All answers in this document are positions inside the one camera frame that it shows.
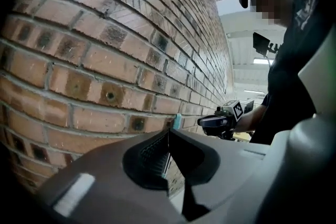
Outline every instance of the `white label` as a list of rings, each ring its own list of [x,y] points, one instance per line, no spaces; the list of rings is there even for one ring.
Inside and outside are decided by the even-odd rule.
[[[94,176],[89,174],[80,174],[77,181],[54,205],[54,210],[64,217],[69,217],[94,182]]]

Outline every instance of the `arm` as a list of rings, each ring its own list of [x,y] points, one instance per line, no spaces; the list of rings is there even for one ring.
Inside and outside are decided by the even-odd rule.
[[[250,132],[254,131],[260,122],[264,112],[266,111],[265,105],[260,105],[256,109],[244,114],[237,122],[234,132]]]

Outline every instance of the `ceiling light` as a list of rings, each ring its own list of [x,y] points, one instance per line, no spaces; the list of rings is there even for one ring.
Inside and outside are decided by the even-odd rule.
[[[274,59],[269,59],[269,63],[272,64]],[[262,65],[268,65],[267,59],[254,58],[253,63],[260,63]]]
[[[258,92],[258,91],[250,91],[250,90],[244,90],[244,92],[252,92],[252,93],[264,93],[264,92]]]

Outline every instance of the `cable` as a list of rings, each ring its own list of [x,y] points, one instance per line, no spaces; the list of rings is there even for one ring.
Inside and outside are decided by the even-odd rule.
[[[271,62],[269,61],[269,58],[265,55],[264,56],[266,59],[267,59],[267,61],[268,61],[268,66],[269,66],[269,68],[271,68]]]

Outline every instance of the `red brick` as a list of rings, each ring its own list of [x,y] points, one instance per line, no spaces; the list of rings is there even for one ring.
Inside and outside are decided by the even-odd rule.
[[[135,36],[128,34],[121,44],[120,50],[135,59],[145,62],[150,50],[150,46]]]
[[[165,97],[157,97],[153,112],[163,114],[176,114],[180,108],[181,101]]]
[[[147,20],[143,19],[136,13],[132,13],[131,15],[122,16],[118,18],[115,18],[115,15],[111,14],[110,17],[120,22],[121,24],[129,27],[130,29],[134,30],[147,40],[150,38],[154,30],[153,26],[150,25]]]
[[[29,120],[12,110],[8,112],[8,126],[14,132],[37,142],[45,143],[41,124]]]
[[[157,70],[162,71],[165,59],[166,58],[163,56],[162,53],[151,48],[148,53],[146,63],[156,68]]]
[[[34,174],[34,173],[32,173],[28,170],[25,170],[21,167],[18,167],[17,171],[18,171],[19,175],[33,181],[36,184],[36,187],[39,187],[40,185],[42,185],[48,179],[47,177]]]
[[[152,72],[148,69],[143,69],[141,71],[139,86],[144,88],[144,89],[147,89],[147,90],[152,90],[154,77],[155,77],[154,72]]]
[[[35,16],[67,26],[79,11],[80,8],[78,6],[56,0],[48,0],[41,6]]]
[[[32,15],[38,9],[43,0],[16,0],[13,11]]]
[[[25,90],[3,77],[0,84],[5,101],[16,110],[55,125],[67,126],[68,106],[66,104]]]
[[[96,147],[121,141],[124,138],[103,138],[74,135],[47,128],[49,145],[60,150],[86,153]]]
[[[71,98],[118,108],[150,110],[153,95],[110,82],[98,82],[84,74],[55,66],[50,89]]]
[[[135,116],[130,117],[128,132],[130,133],[148,133],[160,131],[164,128],[166,118],[152,116]]]
[[[47,73],[47,62],[19,50],[15,51],[10,73],[42,88]]]
[[[130,88],[124,88],[124,99],[122,107],[125,109],[135,109],[139,111],[149,111],[152,106],[154,95]]]
[[[36,163],[24,157],[20,157],[20,161],[23,167],[25,167],[26,169],[30,171],[33,171],[34,173],[38,173],[38,174],[41,174],[47,177],[50,177],[55,173],[50,166]]]
[[[61,167],[67,166],[67,161],[65,159],[66,153],[47,150],[47,154],[48,154],[48,159],[50,161],[50,164],[61,166]]]
[[[190,102],[194,104],[199,104],[200,100],[201,100],[201,95],[199,95],[197,92],[191,92]]]
[[[83,15],[73,28],[89,37],[116,48],[121,46],[127,35],[120,27],[94,14]]]
[[[113,9],[116,6],[114,0],[76,0],[78,3],[82,3],[85,6],[93,8],[101,13],[105,13],[109,9]]]
[[[125,57],[98,46],[90,48],[83,65],[88,69],[132,83],[136,81],[139,68],[136,63]]]
[[[73,124],[76,129],[100,132],[119,133],[124,129],[125,116],[120,113],[109,113],[76,107]]]
[[[43,28],[39,25],[33,25],[24,20],[14,22],[17,27],[11,32],[9,32],[10,29],[8,28],[4,35],[29,48],[72,62],[76,65],[79,63],[86,49],[87,42],[81,39]]]
[[[184,69],[180,68],[179,65],[175,64],[172,61],[169,61],[167,65],[166,74],[169,77],[176,79],[177,81],[183,84],[186,83],[187,72]]]

